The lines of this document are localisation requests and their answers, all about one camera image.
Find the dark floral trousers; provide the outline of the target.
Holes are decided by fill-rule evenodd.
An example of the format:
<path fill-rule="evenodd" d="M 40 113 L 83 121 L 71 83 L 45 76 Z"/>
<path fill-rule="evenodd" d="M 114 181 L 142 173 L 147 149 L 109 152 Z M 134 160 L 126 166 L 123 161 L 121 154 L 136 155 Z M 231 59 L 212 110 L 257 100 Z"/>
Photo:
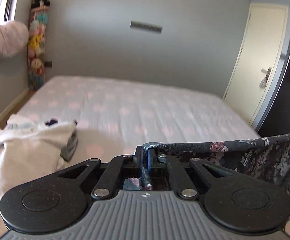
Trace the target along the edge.
<path fill-rule="evenodd" d="M 290 197 L 290 133 L 258 139 L 170 143 L 148 142 L 143 150 L 171 155 L 183 163 L 192 158 L 275 184 Z"/>

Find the pink polka dot bedsheet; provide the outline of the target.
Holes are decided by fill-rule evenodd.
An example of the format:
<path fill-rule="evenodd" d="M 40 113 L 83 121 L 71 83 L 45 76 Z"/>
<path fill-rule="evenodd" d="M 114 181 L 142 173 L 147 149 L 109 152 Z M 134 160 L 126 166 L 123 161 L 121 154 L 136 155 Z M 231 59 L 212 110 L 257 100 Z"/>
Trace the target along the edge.
<path fill-rule="evenodd" d="M 194 90 L 96 77 L 57 76 L 19 115 L 36 122 L 75 120 L 71 164 L 108 162 L 147 142 L 256 139 L 258 134 L 220 97 Z"/>

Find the light grey sweatshirt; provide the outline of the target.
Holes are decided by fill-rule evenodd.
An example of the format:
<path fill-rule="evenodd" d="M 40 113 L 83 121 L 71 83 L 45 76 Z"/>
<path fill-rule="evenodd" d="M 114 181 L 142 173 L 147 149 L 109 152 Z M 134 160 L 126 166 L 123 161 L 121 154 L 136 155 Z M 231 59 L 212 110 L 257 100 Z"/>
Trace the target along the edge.
<path fill-rule="evenodd" d="M 0 129 L 0 201 L 13 187 L 57 171 L 63 165 L 61 150 L 75 130 L 74 121 Z M 0 215 L 0 237 L 5 231 Z"/>

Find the cream room door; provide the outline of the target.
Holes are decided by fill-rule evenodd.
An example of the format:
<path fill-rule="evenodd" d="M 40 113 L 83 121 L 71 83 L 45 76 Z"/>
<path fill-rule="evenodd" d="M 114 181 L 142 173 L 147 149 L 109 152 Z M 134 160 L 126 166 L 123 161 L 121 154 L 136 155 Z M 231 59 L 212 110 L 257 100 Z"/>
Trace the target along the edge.
<path fill-rule="evenodd" d="M 251 3 L 240 51 L 223 100 L 250 126 L 255 121 L 276 72 L 288 19 L 288 7 Z M 272 68 L 264 89 L 261 69 Z"/>

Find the plush toy storage tube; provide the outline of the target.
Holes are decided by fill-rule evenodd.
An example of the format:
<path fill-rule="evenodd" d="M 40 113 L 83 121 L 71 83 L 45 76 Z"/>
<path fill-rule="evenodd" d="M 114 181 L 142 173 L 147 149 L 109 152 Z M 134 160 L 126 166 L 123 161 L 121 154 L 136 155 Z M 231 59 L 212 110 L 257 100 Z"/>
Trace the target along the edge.
<path fill-rule="evenodd" d="M 30 90 L 38 90 L 44 85 L 46 49 L 45 32 L 49 7 L 31 9 L 29 18 L 29 40 L 27 49 L 28 85 Z"/>

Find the rolled pink duvet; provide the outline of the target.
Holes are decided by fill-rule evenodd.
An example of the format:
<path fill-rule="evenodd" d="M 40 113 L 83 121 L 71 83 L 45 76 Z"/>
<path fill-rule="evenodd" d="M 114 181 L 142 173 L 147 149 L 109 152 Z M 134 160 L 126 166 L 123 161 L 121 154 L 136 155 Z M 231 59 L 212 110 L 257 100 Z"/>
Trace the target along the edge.
<path fill-rule="evenodd" d="M 10 58 L 27 46 L 29 31 L 22 22 L 8 21 L 0 25 L 0 58 Z"/>

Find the black wall socket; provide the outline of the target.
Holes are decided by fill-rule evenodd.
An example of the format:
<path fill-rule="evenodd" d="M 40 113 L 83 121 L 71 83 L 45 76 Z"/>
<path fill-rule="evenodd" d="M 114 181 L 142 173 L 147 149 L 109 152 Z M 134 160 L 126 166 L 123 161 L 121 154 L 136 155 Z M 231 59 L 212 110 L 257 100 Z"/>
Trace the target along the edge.
<path fill-rule="evenodd" d="M 52 68 L 53 63 L 52 63 L 52 61 L 45 61 L 45 62 L 44 62 L 44 66 L 45 66 L 46 68 Z"/>

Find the grey wall switch panel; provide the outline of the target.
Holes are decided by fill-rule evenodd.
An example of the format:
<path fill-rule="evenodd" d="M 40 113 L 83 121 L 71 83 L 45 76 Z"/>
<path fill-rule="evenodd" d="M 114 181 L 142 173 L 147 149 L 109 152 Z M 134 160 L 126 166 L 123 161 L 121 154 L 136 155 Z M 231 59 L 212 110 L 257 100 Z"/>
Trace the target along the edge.
<path fill-rule="evenodd" d="M 158 25 L 152 25 L 152 24 L 136 22 L 136 21 L 131 21 L 130 28 L 140 29 L 140 30 L 144 30 L 144 31 L 151 31 L 154 33 L 161 33 L 162 32 L 162 27 L 160 27 Z"/>

